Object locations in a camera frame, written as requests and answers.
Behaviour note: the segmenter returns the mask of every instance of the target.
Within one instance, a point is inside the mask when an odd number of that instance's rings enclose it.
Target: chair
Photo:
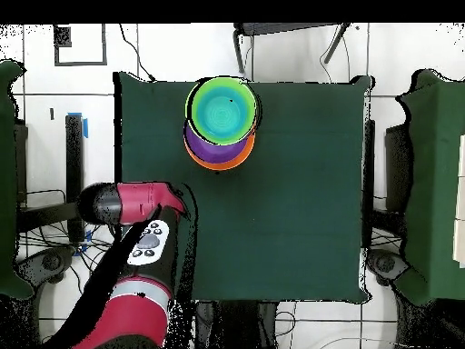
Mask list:
[[[339,23],[234,23],[234,32],[232,33],[232,39],[234,41],[234,48],[236,51],[237,64],[239,66],[239,72],[244,73],[241,48],[239,47],[239,35],[244,36],[257,36],[257,35],[267,35],[267,34],[276,34],[278,32],[288,32],[295,31],[298,29],[304,28],[314,28],[325,25],[337,25]],[[345,30],[350,25],[350,23],[342,23],[339,33],[336,35],[334,40],[331,43],[331,47],[324,59],[324,63],[327,65],[331,58],[332,54],[336,50],[339,42],[344,35]]]
[[[40,344],[38,303],[42,289],[46,282],[57,283],[63,278],[75,251],[71,245],[64,245],[31,255],[20,263],[13,261],[18,231],[30,230],[37,224],[50,224],[57,216],[64,219],[76,217],[75,210],[67,204],[64,204],[65,213],[58,210],[58,214],[47,208],[31,212],[18,208],[26,198],[27,129],[24,122],[15,120],[15,106],[8,90],[23,72],[24,68],[17,62],[0,62],[0,161],[3,166],[0,189],[0,349],[25,349]]]

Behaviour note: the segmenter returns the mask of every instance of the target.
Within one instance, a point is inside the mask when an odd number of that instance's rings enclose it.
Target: blue tape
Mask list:
[[[87,250],[87,245],[85,244],[81,245],[81,250],[85,252]],[[74,253],[74,257],[79,257],[79,256],[80,256],[79,252]]]
[[[84,138],[89,137],[89,131],[87,129],[87,118],[85,118],[84,121],[83,121],[83,136],[84,136]]]

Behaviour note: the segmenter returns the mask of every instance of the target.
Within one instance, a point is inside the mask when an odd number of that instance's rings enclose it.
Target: tile grout line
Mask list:
[[[41,93],[16,93],[13,96],[114,96],[114,94],[41,94]]]
[[[370,23],[367,23],[367,74],[370,64]]]
[[[284,321],[289,323],[292,319],[277,318],[275,321]],[[378,323],[378,324],[396,324],[395,320],[310,320],[310,319],[296,319],[295,322],[299,323],[300,321],[305,323],[359,323],[363,321],[364,323]]]
[[[137,70],[136,70],[136,73],[137,73],[137,77],[140,77],[139,76],[139,24],[136,24],[135,25],[135,47],[137,49],[137,55],[135,57],[135,60],[137,62]]]
[[[367,73],[369,72],[370,64],[370,23],[367,23]],[[371,100],[371,90],[369,91],[369,98]],[[360,340],[359,340],[359,349],[361,349],[361,337],[363,334],[363,305],[360,305]]]
[[[23,67],[25,68],[25,25],[23,25]],[[25,74],[23,74],[23,94],[25,94]],[[25,97],[23,97],[23,120],[25,121]],[[29,242],[27,236],[29,232],[25,232],[25,258],[29,258]]]
[[[360,305],[360,340],[359,349],[361,349],[361,339],[363,337],[363,304]]]

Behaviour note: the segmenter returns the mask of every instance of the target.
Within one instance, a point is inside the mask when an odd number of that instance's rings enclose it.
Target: green table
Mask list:
[[[10,60],[0,61],[0,294],[25,299],[34,294],[32,286],[13,269],[18,247],[16,234],[16,145],[15,105],[11,95],[12,83],[24,68]]]
[[[194,83],[115,77],[123,181],[193,190],[195,299],[367,299],[359,258],[369,85],[367,76],[352,85],[251,84],[262,102],[255,146],[242,165],[215,173],[196,164],[183,144],[184,104]]]
[[[414,304],[465,300],[465,269],[453,261],[460,136],[465,84],[419,71],[405,104],[413,149],[413,184],[405,212],[405,258],[412,268],[396,282]]]

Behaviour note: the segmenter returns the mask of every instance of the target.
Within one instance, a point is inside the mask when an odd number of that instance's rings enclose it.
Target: bowl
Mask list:
[[[253,130],[257,101],[245,80],[219,76],[200,82],[186,102],[193,132],[214,145],[241,142]]]

